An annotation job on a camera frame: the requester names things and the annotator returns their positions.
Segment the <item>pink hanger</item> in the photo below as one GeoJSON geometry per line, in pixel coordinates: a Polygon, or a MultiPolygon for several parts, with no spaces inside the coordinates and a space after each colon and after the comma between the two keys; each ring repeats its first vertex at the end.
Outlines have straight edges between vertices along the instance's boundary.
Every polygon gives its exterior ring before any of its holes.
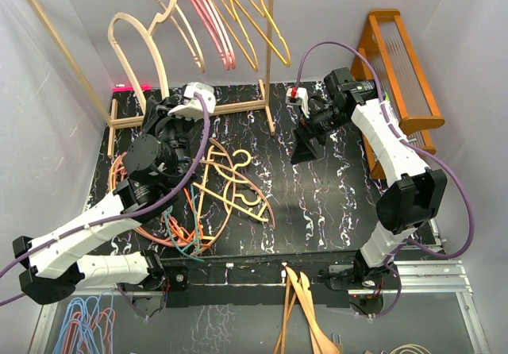
{"type": "Polygon", "coordinates": [[[225,69],[230,70],[236,68],[237,61],[233,52],[233,47],[212,1],[190,0],[190,3],[192,3],[198,12],[199,17],[212,37],[225,69]]]}

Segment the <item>wooden clothing rack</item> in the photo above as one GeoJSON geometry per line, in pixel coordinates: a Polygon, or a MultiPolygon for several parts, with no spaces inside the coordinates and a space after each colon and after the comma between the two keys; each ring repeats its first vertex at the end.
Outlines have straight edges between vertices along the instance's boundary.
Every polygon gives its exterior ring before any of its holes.
{"type": "MultiPolygon", "coordinates": [[[[30,4],[30,7],[32,7],[33,12],[39,18],[40,23],[42,23],[42,25],[44,26],[46,31],[48,31],[50,37],[53,39],[56,46],[62,53],[63,57],[68,62],[69,66],[71,67],[71,70],[75,73],[76,77],[83,85],[83,88],[85,89],[86,93],[92,99],[92,102],[94,103],[95,108],[98,110],[98,112],[101,114],[101,116],[104,119],[104,121],[106,122],[106,124],[109,126],[110,135],[109,135],[109,140],[108,140],[108,156],[113,157],[113,155],[114,155],[114,138],[115,138],[116,131],[118,129],[141,126],[141,124],[143,122],[143,116],[117,118],[118,103],[115,98],[113,99],[113,101],[111,103],[111,114],[109,114],[107,112],[106,108],[104,107],[104,105],[102,104],[102,100],[97,95],[97,93],[94,91],[94,88],[90,85],[90,82],[88,81],[87,77],[84,75],[83,71],[79,67],[74,56],[71,54],[71,52],[67,48],[66,44],[64,43],[64,40],[58,34],[55,26],[53,26],[53,24],[49,20],[48,15],[42,8],[39,1],[38,0],[26,0],[26,1],[30,4]]],[[[273,10],[274,10],[274,0],[268,0],[268,12],[270,15],[273,15],[273,10]]],[[[273,26],[272,26],[271,22],[269,22],[269,21],[267,21],[267,34],[266,35],[269,40],[272,40],[273,26]]],[[[260,91],[261,91],[260,98],[258,100],[252,100],[252,101],[248,101],[248,102],[237,102],[237,103],[233,103],[233,104],[224,104],[224,105],[216,106],[215,112],[213,113],[213,115],[234,114],[237,112],[246,112],[249,110],[264,110],[267,115],[267,122],[268,122],[268,128],[270,130],[270,134],[272,136],[275,135],[275,123],[273,122],[273,117],[272,117],[271,111],[270,111],[271,53],[272,53],[272,50],[271,50],[270,46],[267,44],[265,76],[264,76],[264,79],[259,80],[260,91]]]]}

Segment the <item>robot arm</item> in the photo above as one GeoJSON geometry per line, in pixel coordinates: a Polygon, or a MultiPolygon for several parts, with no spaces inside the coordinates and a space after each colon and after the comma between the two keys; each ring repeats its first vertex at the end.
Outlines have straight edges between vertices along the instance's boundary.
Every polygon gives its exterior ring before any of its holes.
{"type": "Polygon", "coordinates": [[[20,283],[25,294],[43,305],[62,300],[84,287],[131,283],[155,289],[160,285],[164,270],[154,252],[119,256],[88,256],[87,253],[160,215],[174,200],[139,217],[90,224],[105,217],[143,210],[158,202],[182,180],[191,164],[187,133],[195,120],[202,117],[201,103],[194,96],[196,92],[212,113],[214,89],[201,83],[184,87],[186,101],[183,105],[171,104],[169,99],[150,103],[141,134],[124,157],[128,178],[94,207],[52,233],[35,239],[19,237],[13,242],[14,255],[18,258],[33,248],[55,241],[22,260],[26,270],[20,274],[20,283]],[[85,228],[59,238],[81,225],[85,228]]]}
{"type": "Polygon", "coordinates": [[[349,69],[341,68],[325,77],[325,85],[331,103],[315,113],[308,105],[315,97],[309,98],[304,88],[287,91],[286,102],[298,105],[301,110],[294,130],[296,145],[291,163],[317,159],[312,139],[323,145],[327,133],[350,121],[372,146],[387,176],[388,190],[376,204],[379,221],[375,230],[356,254],[353,271],[348,274],[355,283],[362,283],[384,275],[387,272],[384,264],[387,258],[393,261],[389,256],[394,249],[417,227],[436,216],[447,179],[442,170],[430,170],[416,152],[401,143],[407,137],[398,127],[393,112],[389,113],[390,124],[401,137],[392,133],[383,117],[373,81],[356,82],[349,69]]]}

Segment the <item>gray wall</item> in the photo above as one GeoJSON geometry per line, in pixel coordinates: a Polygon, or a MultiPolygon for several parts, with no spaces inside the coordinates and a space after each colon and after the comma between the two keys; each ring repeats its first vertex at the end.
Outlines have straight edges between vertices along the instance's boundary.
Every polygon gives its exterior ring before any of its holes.
{"type": "MultiPolygon", "coordinates": [[[[41,1],[107,104],[109,76],[71,3],[41,1]]],[[[105,125],[25,0],[0,0],[0,94],[4,267],[13,239],[44,235],[81,212],[105,125]]],[[[19,272],[0,281],[2,299],[20,293],[19,272]]],[[[28,350],[39,310],[29,299],[0,308],[0,351],[28,350]]]]}
{"type": "MultiPolygon", "coordinates": [[[[155,0],[71,1],[111,78],[116,83],[128,83],[106,38],[106,30],[112,16],[119,11],[138,17],[148,26],[154,14],[160,11],[155,0]]],[[[438,2],[439,0],[275,0],[275,21],[291,50],[293,64],[285,68],[277,58],[272,58],[272,80],[275,82],[294,80],[304,51],[318,41],[335,39],[356,46],[368,11],[375,8],[400,9],[410,34],[420,36],[438,2]]],[[[167,22],[157,30],[155,40],[164,59],[171,85],[181,86],[196,79],[211,84],[254,83],[264,76],[266,44],[246,20],[244,24],[252,36],[260,61],[261,72],[258,73],[250,68],[238,48],[235,48],[238,56],[237,69],[226,71],[218,59],[210,36],[189,0],[178,0],[178,3],[198,36],[205,55],[207,71],[204,75],[199,74],[181,36],[172,23],[167,22]]],[[[264,29],[266,21],[260,17],[256,19],[264,29]]],[[[153,62],[147,56],[148,49],[133,28],[127,24],[119,25],[116,35],[141,83],[158,86],[154,81],[156,72],[153,62]]],[[[308,79],[322,79],[330,70],[349,65],[351,62],[352,56],[349,52],[324,47],[318,49],[308,59],[303,76],[308,79]]]]}
{"type": "MultiPolygon", "coordinates": [[[[441,0],[418,43],[446,118],[433,134],[438,156],[462,179],[476,212],[475,241],[462,259],[493,353],[506,351],[508,315],[507,33],[508,0],[441,0]]],[[[468,217],[453,185],[438,223],[450,251],[462,246],[468,217]]]]}

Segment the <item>marble pattern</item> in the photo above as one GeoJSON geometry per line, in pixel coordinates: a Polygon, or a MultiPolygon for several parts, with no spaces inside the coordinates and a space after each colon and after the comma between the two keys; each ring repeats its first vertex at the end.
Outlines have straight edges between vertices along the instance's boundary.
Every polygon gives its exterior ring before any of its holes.
{"type": "MultiPolygon", "coordinates": [[[[227,114],[211,118],[210,135],[228,152],[243,148],[252,153],[252,162],[244,173],[263,191],[270,202],[276,219],[258,223],[233,211],[221,238],[207,252],[208,255],[252,255],[263,253],[315,252],[358,249],[370,237],[377,217],[375,202],[383,192],[383,185],[368,175],[367,161],[360,131],[349,124],[332,134],[324,148],[323,158],[292,166],[289,162],[294,147],[292,129],[298,120],[298,110],[284,103],[288,84],[271,85],[271,111],[276,123],[276,135],[268,131],[264,111],[227,114]]],[[[322,83],[304,83],[311,93],[322,93],[322,83]]],[[[157,90],[148,96],[160,96],[157,90]]],[[[179,90],[171,96],[179,97],[179,90]]],[[[258,99],[256,85],[217,87],[219,104],[258,99]]],[[[119,117],[140,114],[133,93],[117,94],[119,117]]],[[[202,121],[190,136],[192,152],[197,151],[202,135],[202,121]]],[[[139,133],[138,129],[117,132],[115,152],[124,152],[139,133]]],[[[89,197],[95,204],[107,192],[108,170],[112,164],[106,155],[108,130],[105,131],[97,170],[89,197]]],[[[202,174],[203,167],[197,171],[202,174]]],[[[221,192],[225,181],[214,170],[208,187],[221,192]]],[[[194,228],[192,214],[185,197],[174,204],[173,215],[180,225],[194,228]]],[[[202,223],[208,233],[218,230],[225,218],[222,202],[207,195],[203,203],[202,223]]],[[[147,223],[145,229],[158,237],[167,237],[160,221],[147,223]]],[[[176,256],[173,248],[150,243],[134,231],[123,233],[96,251],[99,254],[130,253],[140,249],[154,249],[162,257],[176,256]]]]}

